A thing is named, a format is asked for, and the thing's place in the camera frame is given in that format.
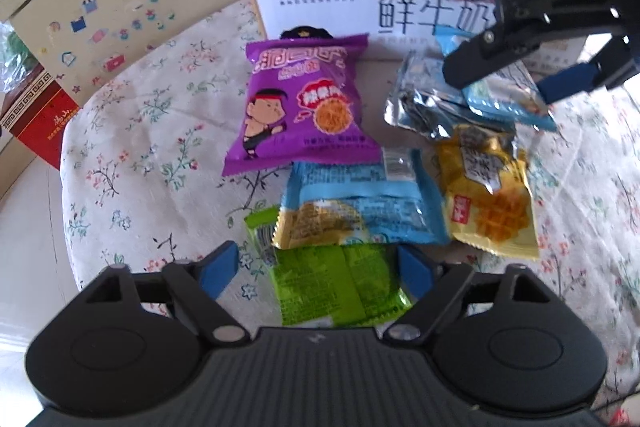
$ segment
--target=blue sticker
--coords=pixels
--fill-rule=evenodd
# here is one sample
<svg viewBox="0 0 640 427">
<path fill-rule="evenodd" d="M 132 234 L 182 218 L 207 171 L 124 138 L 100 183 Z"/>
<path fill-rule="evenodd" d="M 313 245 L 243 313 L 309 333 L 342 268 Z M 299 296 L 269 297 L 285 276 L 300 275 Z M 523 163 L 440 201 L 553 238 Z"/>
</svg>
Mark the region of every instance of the blue sticker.
<svg viewBox="0 0 640 427">
<path fill-rule="evenodd" d="M 62 63 L 69 68 L 76 61 L 76 56 L 72 52 L 64 52 L 60 56 L 60 60 L 62 60 Z"/>
<path fill-rule="evenodd" d="M 75 21 L 71 21 L 71 29 L 74 33 L 78 33 L 80 30 L 84 30 L 86 28 L 86 23 L 84 22 L 84 17 L 80 17 Z"/>
<path fill-rule="evenodd" d="M 98 0 L 83 0 L 82 7 L 85 13 L 95 12 L 98 9 Z"/>
</svg>

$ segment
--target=tablecloth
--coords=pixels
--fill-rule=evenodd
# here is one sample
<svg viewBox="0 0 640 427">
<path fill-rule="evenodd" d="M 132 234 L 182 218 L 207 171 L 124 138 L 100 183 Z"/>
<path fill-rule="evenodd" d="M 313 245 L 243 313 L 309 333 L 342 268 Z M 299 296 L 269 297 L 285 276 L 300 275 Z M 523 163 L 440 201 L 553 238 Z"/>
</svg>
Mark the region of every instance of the tablecloth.
<svg viewBox="0 0 640 427">
<path fill-rule="evenodd" d="M 252 250 L 243 218 L 280 201 L 288 169 L 220 176 L 243 115 L 244 47 L 255 39 L 243 0 L 132 65 L 68 124 L 63 217 L 79 287 L 108 264 L 156 271 L 232 239 L 240 269 L 219 302 L 251 331 L 280 324 L 269 267 Z M 397 66 L 358 65 L 364 129 L 382 145 L 422 145 L 382 119 Z M 524 263 L 603 342 L 609 371 L 600 400 L 629 390 L 640 375 L 640 112 L 631 88 L 558 103 L 559 132 L 530 145 L 540 259 Z M 459 243 L 450 249 L 449 259 L 480 271 L 514 262 Z"/>
</svg>

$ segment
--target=pink snack package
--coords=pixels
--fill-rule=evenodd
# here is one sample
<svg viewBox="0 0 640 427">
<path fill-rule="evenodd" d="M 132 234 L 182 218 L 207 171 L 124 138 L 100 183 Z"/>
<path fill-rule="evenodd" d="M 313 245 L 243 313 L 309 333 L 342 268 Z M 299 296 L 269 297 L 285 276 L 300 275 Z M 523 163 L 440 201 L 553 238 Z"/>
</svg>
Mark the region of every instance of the pink snack package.
<svg viewBox="0 0 640 427">
<path fill-rule="evenodd" d="M 367 36 L 250 42 L 254 65 L 240 135 L 223 176 L 286 165 L 379 162 L 380 147 L 360 129 L 356 59 Z"/>
</svg>

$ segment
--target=cardboard box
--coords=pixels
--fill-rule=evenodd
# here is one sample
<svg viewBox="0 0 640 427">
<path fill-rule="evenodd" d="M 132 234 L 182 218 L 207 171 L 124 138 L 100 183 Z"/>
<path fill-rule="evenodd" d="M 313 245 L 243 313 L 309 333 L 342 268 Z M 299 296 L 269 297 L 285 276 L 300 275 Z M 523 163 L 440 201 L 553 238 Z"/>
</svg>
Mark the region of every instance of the cardboard box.
<svg viewBox="0 0 640 427">
<path fill-rule="evenodd" d="M 39 64 L 26 86 L 5 97 L 0 126 L 60 170 L 63 131 L 76 112 L 78 104 Z"/>
<path fill-rule="evenodd" d="M 491 1 L 467 0 L 253 0 L 262 34 L 281 38 L 300 26 L 334 37 L 369 34 L 365 58 L 400 60 L 411 49 L 440 53 L 436 25 L 477 34 L 495 23 Z M 534 72 L 550 73 L 573 64 L 585 39 L 553 42 L 525 60 Z"/>
</svg>

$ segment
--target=white floor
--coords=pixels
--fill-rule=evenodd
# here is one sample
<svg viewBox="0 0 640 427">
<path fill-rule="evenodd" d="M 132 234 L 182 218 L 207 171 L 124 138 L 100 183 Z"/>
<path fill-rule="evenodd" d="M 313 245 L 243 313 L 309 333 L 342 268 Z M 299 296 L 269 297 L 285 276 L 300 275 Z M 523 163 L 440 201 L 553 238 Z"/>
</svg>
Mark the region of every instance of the white floor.
<svg viewBox="0 0 640 427">
<path fill-rule="evenodd" d="M 24 374 L 29 341 L 76 294 L 66 256 L 62 185 L 40 159 L 0 200 L 0 426 L 40 410 Z"/>
</svg>

